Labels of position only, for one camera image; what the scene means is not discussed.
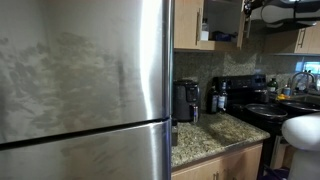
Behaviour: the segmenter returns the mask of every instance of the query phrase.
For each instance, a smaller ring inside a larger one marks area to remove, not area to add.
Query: wall
[[[264,54],[266,29],[262,23],[252,25],[249,39],[244,39],[241,51],[237,52],[175,52],[174,79],[194,78],[200,85],[202,109],[205,95],[214,76],[266,74],[267,79],[277,78],[283,87],[295,73],[296,63],[318,60],[316,57],[276,56]]]

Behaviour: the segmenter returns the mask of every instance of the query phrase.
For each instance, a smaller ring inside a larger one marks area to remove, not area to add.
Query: refrigerator door
[[[170,179],[171,121],[0,151],[0,179]]]
[[[169,117],[171,1],[0,1],[0,144]]]

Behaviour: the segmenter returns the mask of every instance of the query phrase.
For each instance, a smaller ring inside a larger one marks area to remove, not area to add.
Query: granite countertop
[[[172,147],[172,168],[270,137],[228,114],[201,114],[196,125],[178,124],[178,146]]]

